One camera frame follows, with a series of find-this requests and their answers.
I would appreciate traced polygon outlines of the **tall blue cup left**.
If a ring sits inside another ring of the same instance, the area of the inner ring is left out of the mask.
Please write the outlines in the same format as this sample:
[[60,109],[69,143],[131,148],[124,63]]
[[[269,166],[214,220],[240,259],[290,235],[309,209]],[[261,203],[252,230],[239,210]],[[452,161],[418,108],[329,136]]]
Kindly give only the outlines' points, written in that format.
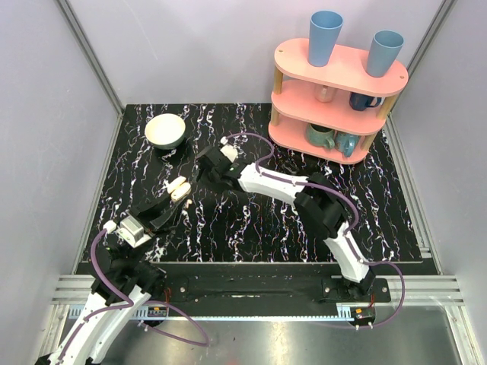
[[342,16],[334,11],[317,11],[311,15],[308,62],[312,66],[328,64],[342,25]]

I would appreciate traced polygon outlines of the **light blue mug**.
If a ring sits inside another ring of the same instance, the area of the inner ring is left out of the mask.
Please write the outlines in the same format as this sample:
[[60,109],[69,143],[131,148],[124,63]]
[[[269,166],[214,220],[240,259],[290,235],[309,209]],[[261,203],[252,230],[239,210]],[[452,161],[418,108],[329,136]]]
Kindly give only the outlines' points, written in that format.
[[344,157],[351,157],[360,138],[359,135],[337,132],[335,135],[335,149],[341,152]]

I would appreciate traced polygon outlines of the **tall blue cup right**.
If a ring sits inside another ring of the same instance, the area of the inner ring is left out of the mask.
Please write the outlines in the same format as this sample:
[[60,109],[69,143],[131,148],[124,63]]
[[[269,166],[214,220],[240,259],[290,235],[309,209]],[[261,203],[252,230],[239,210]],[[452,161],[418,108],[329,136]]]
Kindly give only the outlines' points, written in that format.
[[366,72],[375,78],[383,77],[396,60],[403,44],[403,36],[395,31],[376,32],[369,49]]

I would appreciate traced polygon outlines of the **pink mug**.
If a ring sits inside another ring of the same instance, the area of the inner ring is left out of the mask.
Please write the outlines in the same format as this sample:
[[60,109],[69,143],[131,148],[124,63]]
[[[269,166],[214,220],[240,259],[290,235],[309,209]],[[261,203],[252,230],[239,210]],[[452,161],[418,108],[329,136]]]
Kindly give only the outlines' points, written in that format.
[[314,87],[314,97],[321,103],[329,103],[336,95],[337,89],[334,87],[316,84]]

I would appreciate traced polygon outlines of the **beige earbud charging case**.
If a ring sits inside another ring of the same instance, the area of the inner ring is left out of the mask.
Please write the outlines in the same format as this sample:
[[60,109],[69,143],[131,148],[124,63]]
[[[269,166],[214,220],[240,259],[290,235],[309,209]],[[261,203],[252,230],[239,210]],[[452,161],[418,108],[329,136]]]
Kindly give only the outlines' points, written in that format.
[[175,180],[170,182],[166,187],[167,193],[170,195],[172,202],[178,202],[184,198],[191,191],[191,185],[186,177],[178,176]]

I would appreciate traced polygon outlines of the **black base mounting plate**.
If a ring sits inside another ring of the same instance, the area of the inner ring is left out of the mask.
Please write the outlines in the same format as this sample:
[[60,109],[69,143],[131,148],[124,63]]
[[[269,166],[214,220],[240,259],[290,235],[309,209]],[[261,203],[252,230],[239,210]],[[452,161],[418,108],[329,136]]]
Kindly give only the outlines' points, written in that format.
[[373,271],[363,284],[346,279],[336,263],[143,262],[165,275],[173,301],[202,297],[304,297],[325,303],[389,303],[389,285]]

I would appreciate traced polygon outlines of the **pink three-tier shelf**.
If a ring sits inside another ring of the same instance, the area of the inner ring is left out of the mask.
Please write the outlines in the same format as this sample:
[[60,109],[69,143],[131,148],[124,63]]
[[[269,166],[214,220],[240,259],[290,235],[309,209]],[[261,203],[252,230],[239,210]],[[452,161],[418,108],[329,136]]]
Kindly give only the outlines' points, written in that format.
[[[279,146],[341,164],[356,164],[364,160],[376,135],[384,127],[387,114],[409,75],[406,67],[394,61],[381,78],[365,71],[368,51],[335,45],[329,62],[314,67],[308,60],[308,39],[294,38],[275,49],[274,86],[269,136]],[[314,97],[314,87],[322,84],[337,89],[329,103]],[[381,97],[378,107],[355,111],[349,106],[351,93]],[[359,135],[360,141],[351,157],[333,149],[316,147],[306,139],[307,125],[315,124]]]

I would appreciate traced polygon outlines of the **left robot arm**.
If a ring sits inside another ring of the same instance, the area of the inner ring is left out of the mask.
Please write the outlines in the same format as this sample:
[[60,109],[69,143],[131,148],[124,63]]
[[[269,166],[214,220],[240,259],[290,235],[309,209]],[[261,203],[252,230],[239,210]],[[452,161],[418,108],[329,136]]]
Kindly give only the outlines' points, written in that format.
[[91,244],[94,282],[75,324],[51,353],[38,364],[100,364],[110,346],[148,301],[165,296],[167,273],[145,260],[151,241],[172,231],[186,193],[165,192],[107,221]]

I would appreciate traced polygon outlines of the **white ceramic bowl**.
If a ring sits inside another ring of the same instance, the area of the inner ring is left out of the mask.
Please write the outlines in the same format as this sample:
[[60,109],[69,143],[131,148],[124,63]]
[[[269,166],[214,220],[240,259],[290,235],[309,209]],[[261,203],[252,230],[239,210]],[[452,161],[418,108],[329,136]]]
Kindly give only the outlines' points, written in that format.
[[185,121],[176,114],[164,113],[152,118],[145,126],[145,137],[161,150],[179,146],[186,134]]

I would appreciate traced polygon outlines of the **tall blue cup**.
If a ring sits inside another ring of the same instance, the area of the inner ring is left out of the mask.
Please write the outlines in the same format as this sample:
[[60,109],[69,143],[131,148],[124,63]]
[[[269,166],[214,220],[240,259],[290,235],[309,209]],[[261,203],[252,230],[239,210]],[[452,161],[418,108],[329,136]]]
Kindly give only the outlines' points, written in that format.
[[312,66],[328,64],[342,25],[342,16],[334,11],[317,11],[311,15],[308,62]]
[[369,49],[366,72],[375,78],[383,77],[396,60],[403,44],[403,36],[395,31],[376,32]]

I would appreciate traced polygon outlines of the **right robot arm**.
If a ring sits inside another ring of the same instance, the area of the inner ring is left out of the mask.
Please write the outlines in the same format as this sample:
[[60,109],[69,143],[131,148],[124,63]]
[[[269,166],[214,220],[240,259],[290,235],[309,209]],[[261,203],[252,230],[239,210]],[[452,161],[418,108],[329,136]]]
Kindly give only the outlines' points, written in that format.
[[359,302],[371,295],[375,274],[355,242],[344,207],[353,204],[330,188],[325,176],[291,176],[239,161],[229,144],[205,148],[196,162],[197,180],[215,192],[255,193],[292,205],[304,231],[321,239],[338,262],[348,297]]

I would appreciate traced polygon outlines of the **green glazed mug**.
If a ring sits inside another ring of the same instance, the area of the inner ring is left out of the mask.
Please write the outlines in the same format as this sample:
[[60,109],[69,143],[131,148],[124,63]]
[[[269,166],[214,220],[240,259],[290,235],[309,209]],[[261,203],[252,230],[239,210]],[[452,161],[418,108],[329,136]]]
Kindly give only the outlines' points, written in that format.
[[306,128],[307,141],[316,147],[333,149],[335,147],[335,130],[309,123]]

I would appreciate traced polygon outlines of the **dark blue mug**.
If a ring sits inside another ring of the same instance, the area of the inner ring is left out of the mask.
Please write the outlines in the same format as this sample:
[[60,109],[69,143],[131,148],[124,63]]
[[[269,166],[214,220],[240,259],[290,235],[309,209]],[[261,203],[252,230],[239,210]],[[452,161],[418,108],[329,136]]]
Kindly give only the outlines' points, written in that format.
[[365,111],[368,108],[378,107],[382,102],[381,97],[372,97],[364,94],[351,93],[349,106],[355,111]]

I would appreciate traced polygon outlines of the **aluminium rail frame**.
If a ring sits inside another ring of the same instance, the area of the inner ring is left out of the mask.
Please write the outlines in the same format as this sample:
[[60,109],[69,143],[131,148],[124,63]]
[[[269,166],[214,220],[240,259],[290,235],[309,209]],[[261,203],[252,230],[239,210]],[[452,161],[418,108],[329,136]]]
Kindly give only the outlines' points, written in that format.
[[376,322],[397,318],[408,307],[463,307],[460,285],[453,276],[440,275],[432,259],[422,262],[400,262],[401,274],[389,265],[373,269],[376,276],[389,285],[389,303],[325,303],[304,297],[258,298],[202,297],[195,300],[173,301],[170,288],[165,286],[164,298],[188,313],[195,320],[227,321],[327,321],[344,322],[353,319],[352,311],[368,308],[376,313]]

